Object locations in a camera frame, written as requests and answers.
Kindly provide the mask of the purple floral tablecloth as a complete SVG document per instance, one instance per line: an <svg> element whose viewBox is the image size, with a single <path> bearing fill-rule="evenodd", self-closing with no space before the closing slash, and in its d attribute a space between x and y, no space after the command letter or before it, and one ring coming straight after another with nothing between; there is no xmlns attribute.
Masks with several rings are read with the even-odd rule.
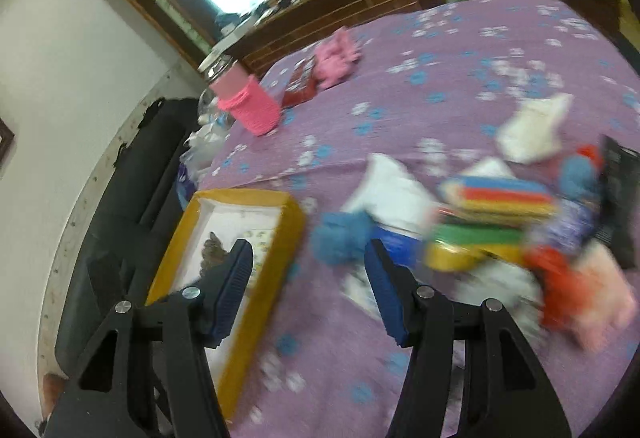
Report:
<svg viewBox="0 0 640 438"><path fill-rule="evenodd" d="M316 222L356 190L368 157L396 158L435 190L496 154L497 129L524 98L567 92L573 151L610 136L639 145L639 77L616 47L555 0L471 0L356 28L346 82L286 111L270 134L234 126L203 189L292 194ZM299 247L250 369L235 437L382 437L409 351L345 297L345 266Z"/></svg>

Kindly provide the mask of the glass bottle with lid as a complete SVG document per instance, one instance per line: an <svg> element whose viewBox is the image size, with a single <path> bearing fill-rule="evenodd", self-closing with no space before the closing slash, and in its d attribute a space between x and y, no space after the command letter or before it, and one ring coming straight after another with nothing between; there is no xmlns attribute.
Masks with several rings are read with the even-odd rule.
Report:
<svg viewBox="0 0 640 438"><path fill-rule="evenodd" d="M211 84L218 77L223 76L234 62L235 60L228 54L220 54L217 57L207 56L198 66L198 72L202 74L206 83Z"/></svg>

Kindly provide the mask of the blue yarn pompom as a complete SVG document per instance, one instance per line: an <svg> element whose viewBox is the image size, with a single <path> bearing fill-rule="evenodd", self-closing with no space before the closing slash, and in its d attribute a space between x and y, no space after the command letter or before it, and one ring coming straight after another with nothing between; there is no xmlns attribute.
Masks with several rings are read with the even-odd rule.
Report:
<svg viewBox="0 0 640 438"><path fill-rule="evenodd" d="M311 231L312 254L329 266L362 262L374 228L375 222L365 210L325 213Z"/></svg>

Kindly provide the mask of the black sofa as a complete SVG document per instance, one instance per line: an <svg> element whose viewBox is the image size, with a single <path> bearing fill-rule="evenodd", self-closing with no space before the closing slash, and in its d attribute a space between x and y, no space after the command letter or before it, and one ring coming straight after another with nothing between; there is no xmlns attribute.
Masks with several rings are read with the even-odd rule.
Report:
<svg viewBox="0 0 640 438"><path fill-rule="evenodd" d="M198 100L158 99L145 111L137 135L123 143L100 199L68 287L55 359L73 373L88 340L108 310L96 299L88 269L100 274L107 291L134 305L145 303L157 268L182 216L176 180L186 137L198 127Z"/></svg>

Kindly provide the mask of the cream white cloth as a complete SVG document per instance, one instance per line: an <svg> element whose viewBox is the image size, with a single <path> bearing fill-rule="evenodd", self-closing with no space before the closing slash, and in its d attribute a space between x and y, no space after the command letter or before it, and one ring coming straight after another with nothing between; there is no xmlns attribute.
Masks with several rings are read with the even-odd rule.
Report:
<svg viewBox="0 0 640 438"><path fill-rule="evenodd" d="M510 163L530 165L558 154L562 149L559 129L573 100L566 92L545 99L523 99L497 130L495 142L502 157Z"/></svg>

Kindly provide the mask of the green yellow sponge pack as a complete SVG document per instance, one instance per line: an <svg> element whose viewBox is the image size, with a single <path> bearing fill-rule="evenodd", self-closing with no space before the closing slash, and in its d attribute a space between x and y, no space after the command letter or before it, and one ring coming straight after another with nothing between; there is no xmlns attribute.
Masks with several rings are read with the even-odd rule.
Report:
<svg viewBox="0 0 640 438"><path fill-rule="evenodd" d="M435 224L426 239L424 265L440 272L465 272L496 258L520 266L524 232L487 224Z"/></svg>

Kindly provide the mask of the blue white patterned pouch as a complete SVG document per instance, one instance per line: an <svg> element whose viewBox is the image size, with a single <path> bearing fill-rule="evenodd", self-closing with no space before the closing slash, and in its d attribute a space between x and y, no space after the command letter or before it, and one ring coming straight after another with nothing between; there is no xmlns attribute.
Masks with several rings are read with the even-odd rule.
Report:
<svg viewBox="0 0 640 438"><path fill-rule="evenodd" d="M555 213L530 230L530 247L550 246L565 256L577 255L596 231L599 207L593 202L562 198Z"/></svg>

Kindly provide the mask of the yellow cardboard box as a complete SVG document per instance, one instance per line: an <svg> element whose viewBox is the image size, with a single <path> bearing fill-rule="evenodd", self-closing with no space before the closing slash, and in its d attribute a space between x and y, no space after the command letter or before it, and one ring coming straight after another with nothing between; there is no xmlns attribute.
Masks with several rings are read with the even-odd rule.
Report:
<svg viewBox="0 0 640 438"><path fill-rule="evenodd" d="M231 422L244 383L277 305L285 276L302 242L306 216L285 192L253 189L200 191L186 206L160 262L146 302L181 290L198 280L205 242L228 252L244 239L254 265L231 334L206 354L224 418Z"/></svg>

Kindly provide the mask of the pink crumpled cloth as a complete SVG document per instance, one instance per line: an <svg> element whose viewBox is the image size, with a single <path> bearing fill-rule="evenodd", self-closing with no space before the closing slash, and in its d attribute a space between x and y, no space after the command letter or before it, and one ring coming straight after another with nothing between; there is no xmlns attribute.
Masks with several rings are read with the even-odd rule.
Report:
<svg viewBox="0 0 640 438"><path fill-rule="evenodd" d="M360 43L348 28L339 28L314 48L314 78L322 90L352 74L361 58Z"/></svg>

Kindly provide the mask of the pink tissue pack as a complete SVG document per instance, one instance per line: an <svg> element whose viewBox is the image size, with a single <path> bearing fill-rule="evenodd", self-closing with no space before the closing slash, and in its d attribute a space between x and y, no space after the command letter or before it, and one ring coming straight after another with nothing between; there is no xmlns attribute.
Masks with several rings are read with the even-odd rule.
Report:
<svg viewBox="0 0 640 438"><path fill-rule="evenodd" d="M613 254L598 240L586 246L574 271L585 291L570 316L570 330L582 348L598 352L631 324L638 302Z"/></svg>

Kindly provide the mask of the dark red packet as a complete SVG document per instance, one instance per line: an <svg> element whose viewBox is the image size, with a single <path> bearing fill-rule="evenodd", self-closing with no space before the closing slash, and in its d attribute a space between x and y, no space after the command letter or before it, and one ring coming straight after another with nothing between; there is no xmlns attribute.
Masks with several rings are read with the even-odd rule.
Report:
<svg viewBox="0 0 640 438"><path fill-rule="evenodd" d="M299 61L292 76L284 88L281 106L283 109L294 108L310 101L317 94L317 79L314 76L316 58L311 57Z"/></svg>

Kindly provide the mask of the red soft object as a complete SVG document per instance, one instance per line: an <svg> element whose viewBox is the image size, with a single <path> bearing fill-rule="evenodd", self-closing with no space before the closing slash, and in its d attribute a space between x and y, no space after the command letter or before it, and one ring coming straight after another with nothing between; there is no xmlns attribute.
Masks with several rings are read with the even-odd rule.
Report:
<svg viewBox="0 0 640 438"><path fill-rule="evenodd" d="M548 245L529 247L524 264L542 287L541 324L548 330L564 330L574 317L588 308L592 294L588 281L571 265L567 257Z"/></svg>

